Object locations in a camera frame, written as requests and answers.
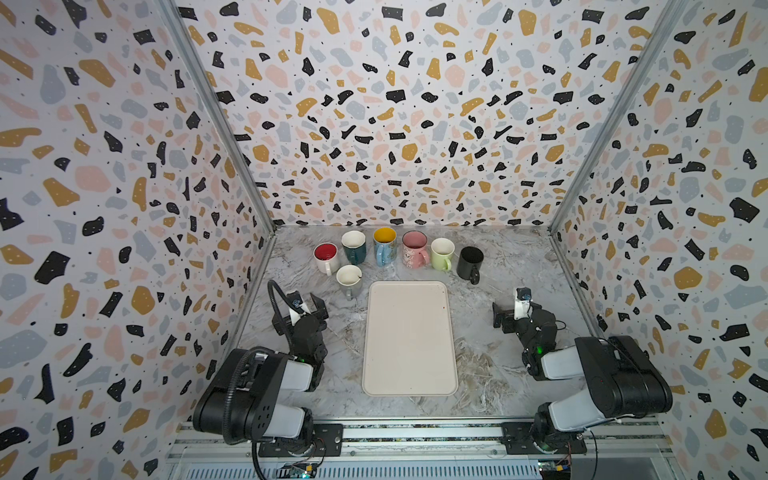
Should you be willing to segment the light blue butterfly mug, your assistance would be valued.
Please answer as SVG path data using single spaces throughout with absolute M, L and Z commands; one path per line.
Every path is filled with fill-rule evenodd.
M 386 267 L 396 258 L 397 233 L 390 227 L 381 227 L 374 232 L 374 254 L 376 264 Z

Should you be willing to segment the grey mug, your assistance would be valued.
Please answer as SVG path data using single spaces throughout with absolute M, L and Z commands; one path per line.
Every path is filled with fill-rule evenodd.
M 336 272 L 336 281 L 347 300 L 357 298 L 362 291 L 362 270 L 355 265 L 342 266 Z

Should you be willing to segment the light green mug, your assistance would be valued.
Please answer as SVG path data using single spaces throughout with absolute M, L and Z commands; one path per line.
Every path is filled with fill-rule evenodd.
M 434 270 L 450 272 L 455 244 L 447 238 L 436 238 L 430 244 L 431 266 Z

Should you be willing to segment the pink patterned mug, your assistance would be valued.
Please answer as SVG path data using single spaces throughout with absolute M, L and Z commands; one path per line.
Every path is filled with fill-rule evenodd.
M 419 269 L 430 263 L 427 249 L 428 237 L 420 231 L 412 230 L 403 235 L 403 264 L 409 269 Z

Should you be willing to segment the white mug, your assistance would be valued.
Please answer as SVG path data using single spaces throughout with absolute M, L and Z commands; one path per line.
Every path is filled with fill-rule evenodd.
M 326 276 L 333 276 L 341 267 L 338 247 L 329 242 L 317 245 L 313 251 L 313 258 L 318 270 Z

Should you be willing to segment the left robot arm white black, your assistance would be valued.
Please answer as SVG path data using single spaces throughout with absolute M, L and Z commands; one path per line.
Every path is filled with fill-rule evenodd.
M 324 300 L 314 294 L 309 299 L 290 293 L 289 313 L 273 318 L 276 331 L 289 340 L 287 353 L 266 347 L 229 353 L 195 407 L 195 430 L 219 435 L 229 445 L 273 442 L 296 455 L 313 446 L 311 411 L 278 402 L 282 392 L 316 390 L 324 373 L 329 315 Z

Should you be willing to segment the black mug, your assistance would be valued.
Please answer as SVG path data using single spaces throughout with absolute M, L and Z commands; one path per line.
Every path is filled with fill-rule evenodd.
M 484 253 L 477 247 L 466 246 L 459 255 L 459 261 L 456 269 L 457 275 L 472 285 L 480 282 L 480 269 L 484 261 Z

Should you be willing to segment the dark green mug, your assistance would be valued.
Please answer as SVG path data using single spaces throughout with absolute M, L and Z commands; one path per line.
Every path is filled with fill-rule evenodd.
M 359 230 L 345 232 L 341 238 L 342 246 L 351 265 L 361 265 L 367 255 L 366 235 Z

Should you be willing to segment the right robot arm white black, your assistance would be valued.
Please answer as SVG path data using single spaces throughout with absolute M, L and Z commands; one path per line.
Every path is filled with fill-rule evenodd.
M 495 328 L 520 341 L 523 365 L 535 380 L 585 381 L 579 392 L 537 408 L 524 439 L 538 450 L 559 453 L 591 427 L 672 408 L 671 387 L 631 337 L 577 337 L 559 348 L 560 321 L 529 298 L 517 299 L 511 309 L 494 303 L 492 314 Z

